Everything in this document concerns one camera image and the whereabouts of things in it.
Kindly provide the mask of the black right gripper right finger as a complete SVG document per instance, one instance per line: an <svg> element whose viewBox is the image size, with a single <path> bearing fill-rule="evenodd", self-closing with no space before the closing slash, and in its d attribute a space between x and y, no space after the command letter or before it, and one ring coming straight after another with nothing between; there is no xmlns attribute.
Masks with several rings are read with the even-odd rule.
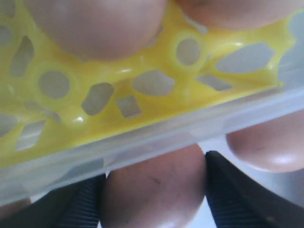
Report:
<svg viewBox="0 0 304 228"><path fill-rule="evenodd" d="M207 202L218 228L302 228L304 209L255 182L217 151L205 155Z"/></svg>

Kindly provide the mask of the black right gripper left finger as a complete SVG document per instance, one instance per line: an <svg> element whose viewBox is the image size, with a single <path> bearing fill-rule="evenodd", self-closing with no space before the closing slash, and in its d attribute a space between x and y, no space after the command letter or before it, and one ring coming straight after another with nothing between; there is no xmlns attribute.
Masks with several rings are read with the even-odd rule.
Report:
<svg viewBox="0 0 304 228"><path fill-rule="evenodd" d="M50 191L2 220L2 228L96 228L104 174Z"/></svg>

